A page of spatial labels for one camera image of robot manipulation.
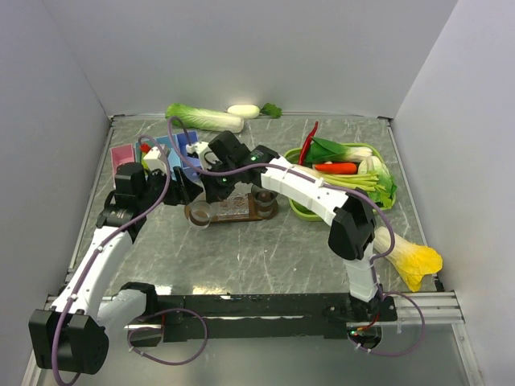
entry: cable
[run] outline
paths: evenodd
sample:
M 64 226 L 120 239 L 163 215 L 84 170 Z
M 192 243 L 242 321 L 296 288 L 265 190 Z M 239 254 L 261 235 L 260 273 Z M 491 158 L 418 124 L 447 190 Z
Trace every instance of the cable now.
M 159 311 L 158 313 L 148 316 L 148 317 L 144 318 L 143 320 L 147 320 L 149 318 L 154 318 L 159 315 L 165 315 L 165 314 L 168 314 L 170 312 L 175 312 L 175 311 L 186 312 L 188 314 L 192 314 L 193 316 L 195 316 L 202 322 L 202 327 L 204 328 L 204 340 L 202 341 L 202 345 L 200 345 L 199 350 L 191 358 L 183 360 L 181 362 L 169 362 L 166 360 L 156 358 L 155 356 L 152 356 L 150 354 L 147 354 L 146 352 L 143 352 L 132 345 L 132 343 L 130 342 L 130 338 L 132 337 L 133 334 L 135 334 L 138 331 L 160 330 L 160 329 L 157 329 L 154 327 L 140 327 L 140 328 L 137 328 L 136 330 L 132 330 L 129 334 L 127 334 L 127 344 L 129 345 L 129 350 L 134 351 L 136 354 L 144 356 L 147 359 L 153 360 L 154 362 L 157 362 L 160 364 L 166 364 L 167 366 L 180 366 L 182 364 L 187 364 L 187 363 L 193 362 L 195 359 L 197 359 L 199 357 L 199 355 L 202 354 L 202 351 L 204 351 L 204 349 L 206 348 L 206 345 L 208 344 L 208 326 L 206 325 L 206 322 L 202 319 L 202 317 L 200 315 L 198 315 L 195 311 L 188 310 L 186 308 L 170 308 L 168 310 Z
M 194 171 L 196 171 L 199 174 L 210 175 L 212 177 L 226 177 L 226 176 L 229 176 L 229 175 L 235 175 L 235 174 L 241 173 L 243 171 L 247 171 L 249 169 L 253 169 L 255 167 L 270 167 L 270 168 L 274 168 L 274 169 L 284 170 L 287 173 L 292 173 L 293 175 L 296 175 L 297 177 L 300 177 L 301 179 L 305 179 L 305 180 L 307 180 L 307 181 L 309 181 L 311 183 L 316 182 L 316 179 L 311 177 L 311 176 L 309 176 L 309 175 L 304 175 L 304 174 L 299 173 L 298 171 L 296 171 L 294 169 L 287 169 L 284 166 L 274 165 L 274 164 L 271 164 L 271 163 L 254 163 L 252 165 L 243 166 L 243 167 L 240 167 L 240 168 L 237 168 L 237 169 L 233 169 L 233 170 L 229 170 L 229 171 L 222 171 L 222 172 L 213 172 L 213 171 L 209 171 L 209 170 L 200 169 L 199 167 L 196 167 L 195 165 L 193 165 L 185 156 L 183 156 L 180 153 L 178 146 L 172 141 L 172 138 L 173 138 L 172 137 L 172 130 L 173 130 L 172 121 L 178 121 L 180 123 L 182 129 L 186 130 L 186 128 L 184 126 L 184 123 L 182 122 L 182 120 L 179 117 L 170 117 L 168 119 L 168 122 L 167 122 L 167 124 L 168 124 L 167 125 L 167 129 L 168 129 L 168 137 L 171 140 L 171 145 L 173 146 L 173 148 L 174 148 L 175 152 L 177 153 L 177 155 L 179 155 L 180 159 L 186 165 L 191 167 Z M 324 183 L 322 186 L 326 187 L 326 188 L 329 188 L 329 189 L 333 189 L 335 191 L 344 191 L 348 195 L 353 195 L 354 197 L 357 197 L 361 201 L 366 202 L 368 205 L 370 205 L 373 209 L 376 210 L 377 214 L 381 217 L 381 219 L 385 223 L 385 226 L 388 229 L 388 233 L 389 233 L 389 237 L 390 237 L 390 246 L 383 253 L 378 253 L 377 255 L 374 255 L 374 256 L 372 256 L 370 258 L 370 266 L 371 266 L 370 270 L 372 272 L 372 279 L 373 279 L 373 281 L 375 283 L 377 283 L 377 292 L 379 293 L 379 296 L 380 296 L 380 299 L 381 299 L 382 302 L 385 300 L 385 298 L 387 296 L 390 296 L 390 295 L 393 294 L 393 295 L 401 296 L 401 297 L 407 299 L 410 303 L 412 303 L 414 305 L 415 309 L 420 314 L 420 319 L 422 321 L 422 330 L 420 332 L 420 336 L 418 337 L 417 342 L 411 348 L 409 348 L 407 350 L 404 350 L 404 351 L 400 351 L 398 353 L 378 352 L 377 355 L 380 355 L 380 356 L 402 356 L 402 355 L 410 354 L 413 350 L 417 349 L 418 346 L 420 346 L 420 344 L 422 343 L 422 341 L 424 339 L 424 335 L 426 333 L 426 320 L 424 318 L 422 310 L 414 302 L 414 300 L 412 298 L 410 298 L 409 296 L 406 296 L 405 294 L 402 294 L 400 292 L 395 292 L 395 291 L 384 293 L 383 289 L 381 288 L 381 285 L 379 284 L 379 281 L 377 280 L 376 267 L 373 264 L 375 260 L 380 259 L 382 257 L 386 257 L 389 254 L 391 254 L 391 252 L 395 248 L 395 233 L 393 232 L 392 224 L 389 222 L 389 220 L 386 217 L 385 213 L 379 208 L 379 206 L 377 206 L 377 204 L 374 203 L 367 195 L 364 195 L 363 193 L 360 193 L 359 191 L 355 191 L 355 190 L 350 189 L 348 187 L 338 187 L 338 186 L 335 186 L 335 185 L 330 185 L 328 183 Z M 375 351 L 368 351 L 368 350 L 364 349 L 361 346 L 359 346 L 358 348 L 363 349 L 366 352 L 370 352 L 371 354 L 376 355 Z
M 158 142 L 153 137 L 148 136 L 146 134 L 143 134 L 143 135 L 139 136 L 138 142 L 139 142 L 140 145 L 142 144 L 142 139 L 144 139 L 144 138 L 149 140 L 150 142 L 152 142 L 154 144 L 154 146 L 157 146 L 159 151 L 161 152 L 161 155 L 166 159 L 164 164 L 165 164 L 165 166 L 167 168 L 167 173 L 166 173 L 166 175 L 167 175 L 166 178 L 167 179 L 166 179 L 166 182 L 164 184 L 163 191 L 161 192 L 161 195 L 158 197 L 158 199 L 155 201 L 155 203 L 151 207 L 149 207 L 146 211 L 144 211 L 139 216 L 134 217 L 128 223 L 123 224 L 120 228 L 116 229 L 113 233 L 111 233 L 109 236 L 107 236 L 100 243 L 98 248 L 95 249 L 95 251 L 93 251 L 93 254 L 91 255 L 91 258 L 88 260 L 88 263 L 86 264 L 86 266 L 84 267 L 82 273 L 80 274 L 79 278 L 77 279 L 77 283 L 75 284 L 75 286 L 73 287 L 73 290 L 72 290 L 72 295 L 68 298 L 68 300 L 66 302 L 66 305 L 64 306 L 63 310 L 61 311 L 61 315 L 59 316 L 59 320 L 57 321 L 56 332 L 54 334 L 54 339 L 52 340 L 52 345 L 51 345 L 51 370 L 52 370 L 52 373 L 54 375 L 54 379 L 56 380 L 56 383 L 59 386 L 71 386 L 71 385 L 73 385 L 77 381 L 77 379 L 79 378 L 79 375 L 80 375 L 80 373 L 76 373 L 73 376 L 73 379 L 70 382 L 64 382 L 63 379 L 60 376 L 58 362 L 57 362 L 57 351 L 58 351 L 58 348 L 59 348 L 59 338 L 60 338 L 60 335 L 61 335 L 61 330 L 62 330 L 63 325 L 64 325 L 64 320 L 66 319 L 66 316 L 68 315 L 68 312 L 72 308 L 72 304 L 74 302 L 72 296 L 73 295 L 77 295 L 77 293 L 79 292 L 80 287 L 82 286 L 82 284 L 84 283 L 84 280 L 88 276 L 89 270 L 91 269 L 91 267 L 93 266 L 93 263 L 95 262 L 95 260 L 97 259 L 98 255 L 100 254 L 100 250 L 99 249 L 104 248 L 115 236 L 117 236 L 118 234 L 124 232 L 129 227 L 131 227 L 134 223 L 137 223 L 143 217 L 145 217 L 149 213 L 151 213 L 163 201 L 164 196 L 165 196 L 165 194 L 168 191 L 168 187 L 170 186 L 170 179 L 171 179 L 170 165 L 168 164 L 168 161 L 167 161 L 168 158 L 167 158 L 166 153 L 164 152 L 164 150 L 161 148 L 161 146 L 158 144 Z

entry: pink container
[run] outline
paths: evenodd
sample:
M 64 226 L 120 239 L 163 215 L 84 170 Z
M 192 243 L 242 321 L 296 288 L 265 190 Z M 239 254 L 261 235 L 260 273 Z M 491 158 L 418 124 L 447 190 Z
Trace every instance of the pink container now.
M 113 165 L 113 177 L 116 169 L 124 163 L 134 162 L 134 148 L 131 144 L 111 148 L 111 164 Z

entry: yellow vegetable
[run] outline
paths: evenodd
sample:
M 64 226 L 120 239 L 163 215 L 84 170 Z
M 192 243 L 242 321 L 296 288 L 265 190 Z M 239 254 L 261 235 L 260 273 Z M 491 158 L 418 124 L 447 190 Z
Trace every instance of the yellow vegetable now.
M 375 233 L 373 247 L 383 253 L 390 244 L 388 229 L 379 227 Z M 420 290 L 424 275 L 437 273 L 443 266 L 442 257 L 433 248 L 410 243 L 398 234 L 395 235 L 395 248 L 386 258 L 413 292 Z

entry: carrot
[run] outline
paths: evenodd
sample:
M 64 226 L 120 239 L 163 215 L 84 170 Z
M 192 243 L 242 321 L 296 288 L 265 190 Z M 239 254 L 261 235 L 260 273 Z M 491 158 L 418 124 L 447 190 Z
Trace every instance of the carrot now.
M 315 169 L 332 175 L 354 175 L 357 173 L 357 165 L 352 162 L 321 163 L 315 165 Z

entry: gray marble table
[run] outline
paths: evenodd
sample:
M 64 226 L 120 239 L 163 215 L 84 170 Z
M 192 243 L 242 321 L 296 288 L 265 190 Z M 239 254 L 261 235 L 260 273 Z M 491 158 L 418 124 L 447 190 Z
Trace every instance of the gray marble table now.
M 366 142 L 379 150 L 398 185 L 398 199 L 387 212 L 396 233 L 422 243 L 414 207 L 393 146 L 388 122 L 361 117 L 319 119 L 318 136 L 338 142 Z M 258 144 L 281 154 L 300 147 L 315 119 L 283 117 L 252 120 L 240 140 L 250 148 Z M 109 146 L 135 143 L 138 135 L 166 135 L 164 119 L 115 118 Z M 199 131 L 209 141 L 216 133 Z M 113 189 L 111 159 L 105 158 L 94 190 L 76 264 L 85 254 L 105 196 Z M 128 281 L 153 283 L 162 293 L 174 294 L 293 294 L 346 292 L 344 263 L 328 247 L 324 223 L 300 220 L 285 197 L 278 198 L 279 213 L 272 220 L 212 224 L 192 228 L 182 207 L 158 207 L 149 215 L 130 253 L 121 263 L 107 294 L 115 294 Z M 395 268 L 378 261 L 380 281 L 387 290 L 407 291 Z M 422 291 L 435 291 L 425 277 Z

